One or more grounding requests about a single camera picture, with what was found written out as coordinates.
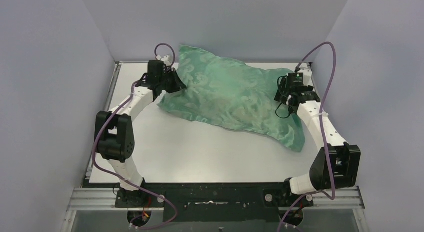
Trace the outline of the green and blue pillowcase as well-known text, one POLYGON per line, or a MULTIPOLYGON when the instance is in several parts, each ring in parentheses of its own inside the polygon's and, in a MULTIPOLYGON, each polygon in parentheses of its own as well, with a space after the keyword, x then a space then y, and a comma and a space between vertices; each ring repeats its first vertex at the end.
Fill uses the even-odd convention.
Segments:
POLYGON ((306 142, 302 122, 275 101, 278 81, 290 72, 181 45, 177 74, 186 89, 165 94, 158 107, 187 121, 268 136, 299 153, 306 142))

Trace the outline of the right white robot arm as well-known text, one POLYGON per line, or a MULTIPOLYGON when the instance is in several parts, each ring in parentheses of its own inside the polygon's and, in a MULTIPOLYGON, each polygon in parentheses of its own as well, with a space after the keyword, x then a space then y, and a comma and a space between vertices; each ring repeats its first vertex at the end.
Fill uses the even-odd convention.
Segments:
POLYGON ((309 172, 288 180, 289 187, 281 191, 282 201, 292 206, 302 194, 353 187, 361 150, 337 132, 314 87, 305 84, 304 74, 288 73, 279 77, 274 99, 288 107, 290 116, 296 115, 305 124, 318 149, 309 172))

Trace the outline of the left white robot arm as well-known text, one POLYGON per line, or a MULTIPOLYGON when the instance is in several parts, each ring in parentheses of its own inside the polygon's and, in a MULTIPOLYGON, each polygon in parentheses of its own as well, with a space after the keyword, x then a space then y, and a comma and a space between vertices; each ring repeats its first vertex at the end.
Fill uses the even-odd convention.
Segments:
POLYGON ((95 118, 95 138, 91 157, 100 171, 119 179, 121 189, 128 191, 133 204, 143 205, 148 191, 142 187, 145 179, 133 159, 135 133, 133 121, 161 95, 186 89, 173 67, 173 62, 150 60, 147 72, 132 83, 130 93, 111 111, 100 111, 95 118))

